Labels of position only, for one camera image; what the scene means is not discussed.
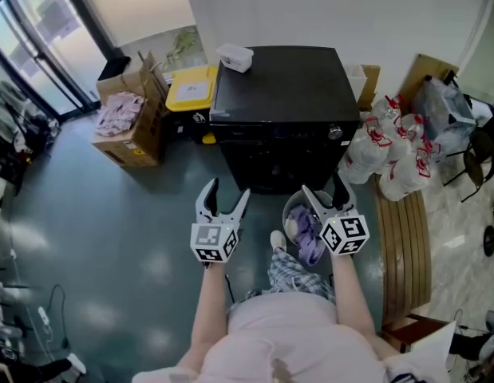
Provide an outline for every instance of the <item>trash bin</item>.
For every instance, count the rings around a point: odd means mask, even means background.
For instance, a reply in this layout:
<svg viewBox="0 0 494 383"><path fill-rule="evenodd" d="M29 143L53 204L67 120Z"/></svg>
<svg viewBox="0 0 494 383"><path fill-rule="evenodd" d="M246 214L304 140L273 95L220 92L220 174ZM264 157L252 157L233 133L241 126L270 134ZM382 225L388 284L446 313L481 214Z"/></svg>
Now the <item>trash bin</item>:
<svg viewBox="0 0 494 383"><path fill-rule="evenodd" d="M217 73L218 67L214 65L174 72L165 102L178 133L199 144L215 143L209 129L209 109Z"/></svg>

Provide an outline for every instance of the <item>chair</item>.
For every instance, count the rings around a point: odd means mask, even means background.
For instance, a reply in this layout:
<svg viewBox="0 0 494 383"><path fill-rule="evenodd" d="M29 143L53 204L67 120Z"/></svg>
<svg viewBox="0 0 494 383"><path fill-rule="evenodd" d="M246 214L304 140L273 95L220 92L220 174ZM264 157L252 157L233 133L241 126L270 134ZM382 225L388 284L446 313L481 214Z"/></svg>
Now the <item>chair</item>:
<svg viewBox="0 0 494 383"><path fill-rule="evenodd" d="M400 345L399 351L401 353L406 353L408 349L411 349L419 341L424 342L424 346L428 345L425 339L437 331L443 330L449 324L448 322L438 321L437 319L427 318L417 314L409 314L406 318L413 319L415 322L395 330L391 328L391 325L385 325L381 328L383 336L396 341Z"/></svg>
<svg viewBox="0 0 494 383"><path fill-rule="evenodd" d="M470 199L475 195L482 185L490 180L494 175L494 144L491 137L482 130L475 131L471 138L470 143L466 150L462 152L451 153L447 157L463 154L464 170L455 175L451 180L444 183L444 186L452 183L458 177L466 173L470 180L476 185L476 190L469 196L461 200L464 201ZM481 164L486 159L491 160L491 167L486 176L484 176Z"/></svg>

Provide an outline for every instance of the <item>yellow lid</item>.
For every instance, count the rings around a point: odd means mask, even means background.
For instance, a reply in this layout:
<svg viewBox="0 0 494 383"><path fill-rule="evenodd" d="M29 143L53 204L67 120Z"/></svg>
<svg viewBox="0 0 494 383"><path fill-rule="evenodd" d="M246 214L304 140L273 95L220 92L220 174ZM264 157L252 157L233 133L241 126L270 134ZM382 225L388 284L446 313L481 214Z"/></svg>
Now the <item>yellow lid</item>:
<svg viewBox="0 0 494 383"><path fill-rule="evenodd" d="M167 108L173 112L211 107L218 67L214 65L176 71L168 91Z"/></svg>
<svg viewBox="0 0 494 383"><path fill-rule="evenodd" d="M213 135L212 132L206 133L204 136L202 136L202 143L203 144L215 144L216 143L215 135Z"/></svg>

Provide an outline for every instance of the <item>wooden slat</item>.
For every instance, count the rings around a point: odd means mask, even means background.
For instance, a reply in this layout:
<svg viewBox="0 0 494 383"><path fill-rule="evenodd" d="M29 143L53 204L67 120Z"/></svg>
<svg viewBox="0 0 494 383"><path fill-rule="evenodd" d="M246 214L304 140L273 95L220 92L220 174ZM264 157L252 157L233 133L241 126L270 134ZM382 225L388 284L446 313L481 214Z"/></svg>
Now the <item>wooden slat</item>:
<svg viewBox="0 0 494 383"><path fill-rule="evenodd" d="M419 249L419 261L418 261L418 270L419 270L419 300L417 306L424 305L425 301L425 246L424 246L424 233L422 231L422 222L421 222L421 212L419 211L419 205L417 196L415 193L407 196L411 197L413 204L413 214L415 215L415 224L417 229L417 245Z"/></svg>
<svg viewBox="0 0 494 383"><path fill-rule="evenodd" d="M424 200L422 199L422 192L416 192L417 204L419 207L419 212L421 214L421 224L422 224L422 236L424 241L424 254L425 254L425 293L424 301L421 305L424 305L431 301L431 246L429 245L429 229L428 229L428 218L425 214Z"/></svg>
<svg viewBox="0 0 494 383"><path fill-rule="evenodd" d="M404 316L405 308L405 259L403 255L403 238L401 234L401 225L399 223L399 213L397 212L397 203L389 202L390 219L392 221L394 257L396 266L396 314L399 318Z"/></svg>
<svg viewBox="0 0 494 383"><path fill-rule="evenodd" d="M367 78L364 89L358 98L357 105L360 109L371 109L371 104L376 95L377 79L380 76L380 65L362 65L364 75Z"/></svg>
<svg viewBox="0 0 494 383"><path fill-rule="evenodd" d="M412 306L418 306L419 302L419 248L417 241L417 224L415 223L415 215L413 214L413 203L409 196L406 196L403 201L406 207L406 216L408 218L410 248L412 254Z"/></svg>
<svg viewBox="0 0 494 383"><path fill-rule="evenodd" d="M407 315L413 304L413 268L412 268L412 245L409 236L408 215L404 200L397 202L397 212L399 213L399 223L401 225L403 256L405 260L405 306L403 314Z"/></svg>
<svg viewBox="0 0 494 383"><path fill-rule="evenodd" d="M387 316L386 321L394 320L397 309L396 292L396 260L395 247L393 245L392 218L390 216L389 202L382 196L380 198L381 216L383 217L383 231L385 232L385 251L387 256Z"/></svg>
<svg viewBox="0 0 494 383"><path fill-rule="evenodd" d="M380 244L381 244L381 272L383 273L383 318L387 317L387 287L389 285L387 277L387 254L385 249L385 230L383 227L383 214L381 213L380 191L378 187L379 176L372 175L370 178L370 185L374 192L374 200L376 202L376 211L378 218L378 227L380 231Z"/></svg>

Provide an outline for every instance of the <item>cardboard box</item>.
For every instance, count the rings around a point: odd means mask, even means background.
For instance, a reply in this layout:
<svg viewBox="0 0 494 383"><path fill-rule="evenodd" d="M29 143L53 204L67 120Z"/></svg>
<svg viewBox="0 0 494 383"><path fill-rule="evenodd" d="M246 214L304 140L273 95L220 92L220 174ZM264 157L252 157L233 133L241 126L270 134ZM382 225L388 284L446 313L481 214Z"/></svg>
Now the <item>cardboard box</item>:
<svg viewBox="0 0 494 383"><path fill-rule="evenodd" d="M408 104L411 104L424 83L426 75L443 80L447 77L449 71L453 71L457 74L459 70L458 67L449 64L448 62L438 60L428 55L418 54L408 75L406 75L405 82L399 90L399 93L405 98ZM408 112L408 108L402 109L403 115Z"/></svg>
<svg viewBox="0 0 494 383"><path fill-rule="evenodd" d="M111 137L94 136L93 145L120 166L156 166L160 163L164 97L150 72L153 65L154 57L149 53L140 69L126 70L122 75L96 83L102 104L120 91L146 98L135 124L127 132Z"/></svg>
<svg viewBox="0 0 494 383"><path fill-rule="evenodd" d="M380 76L379 65L362 65L367 81L364 84L364 89L358 98L357 105L360 110L370 110L373 99L376 96L377 79Z"/></svg>

